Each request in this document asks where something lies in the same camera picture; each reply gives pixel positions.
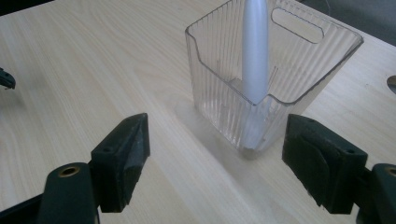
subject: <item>wood grain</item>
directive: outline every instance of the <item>wood grain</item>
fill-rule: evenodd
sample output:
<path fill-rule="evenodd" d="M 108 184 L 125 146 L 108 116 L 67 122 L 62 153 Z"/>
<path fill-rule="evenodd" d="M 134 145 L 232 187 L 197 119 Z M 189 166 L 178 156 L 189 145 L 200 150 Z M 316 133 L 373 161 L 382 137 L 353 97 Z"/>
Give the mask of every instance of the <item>wood grain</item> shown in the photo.
<path fill-rule="evenodd" d="M 316 206 L 280 159 L 246 161 L 194 109 L 185 28 L 223 0 L 58 0 L 0 18 L 0 210 L 46 175 L 89 161 L 125 117 L 147 112 L 152 154 L 130 206 L 102 223 L 355 223 Z M 396 162 L 396 48 L 371 36 L 304 115 Z"/>

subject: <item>black plastic part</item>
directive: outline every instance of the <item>black plastic part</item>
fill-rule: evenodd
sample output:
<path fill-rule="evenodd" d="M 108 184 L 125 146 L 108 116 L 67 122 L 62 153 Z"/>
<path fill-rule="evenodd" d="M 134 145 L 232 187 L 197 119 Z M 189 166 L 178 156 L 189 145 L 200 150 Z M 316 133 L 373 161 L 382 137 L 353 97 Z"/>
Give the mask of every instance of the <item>black plastic part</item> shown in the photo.
<path fill-rule="evenodd" d="M 0 223 L 36 224 L 42 194 L 0 213 Z"/>
<path fill-rule="evenodd" d="M 367 157 L 315 120 L 289 115 L 282 160 L 329 213 L 350 214 Z"/>
<path fill-rule="evenodd" d="M 121 212 L 129 203 L 149 153 L 147 114 L 123 120 L 92 151 L 90 166 L 102 212 Z"/>
<path fill-rule="evenodd" d="M 9 89 L 15 89 L 15 78 L 10 74 L 4 71 L 3 68 L 0 68 L 0 85 L 5 86 Z"/>
<path fill-rule="evenodd" d="M 20 11 L 28 7 L 35 7 L 44 3 L 52 2 L 53 0 L 0 0 L 0 16 L 7 15 L 8 13 Z"/>
<path fill-rule="evenodd" d="M 396 222 L 396 166 L 376 164 L 373 167 L 371 189 L 382 224 Z"/>
<path fill-rule="evenodd" d="M 47 177 L 37 223 L 99 223 L 93 197 L 91 171 L 87 163 L 61 166 Z"/>

